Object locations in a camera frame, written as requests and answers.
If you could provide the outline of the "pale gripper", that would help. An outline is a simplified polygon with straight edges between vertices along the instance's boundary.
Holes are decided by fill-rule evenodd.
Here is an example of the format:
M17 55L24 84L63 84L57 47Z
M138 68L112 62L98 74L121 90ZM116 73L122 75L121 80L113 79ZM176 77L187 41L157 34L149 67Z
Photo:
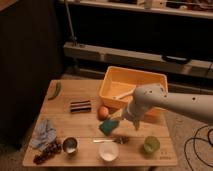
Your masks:
M123 110L122 109L117 110L116 112L114 112L113 114L111 114L109 116L109 119L110 120L114 120L114 121L122 121L122 120L124 120L125 117L124 117L124 114L123 114ZM139 127L140 127L140 122L133 120L132 123L133 123L135 129L138 130Z

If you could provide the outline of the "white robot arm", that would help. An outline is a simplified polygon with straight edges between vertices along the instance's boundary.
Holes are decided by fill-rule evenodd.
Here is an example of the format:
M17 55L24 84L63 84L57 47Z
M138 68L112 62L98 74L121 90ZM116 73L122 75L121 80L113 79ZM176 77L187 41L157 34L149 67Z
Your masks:
M171 93L158 83L137 86L132 92L132 100L110 119L130 121L138 130L144 115L154 107L213 124L213 95Z

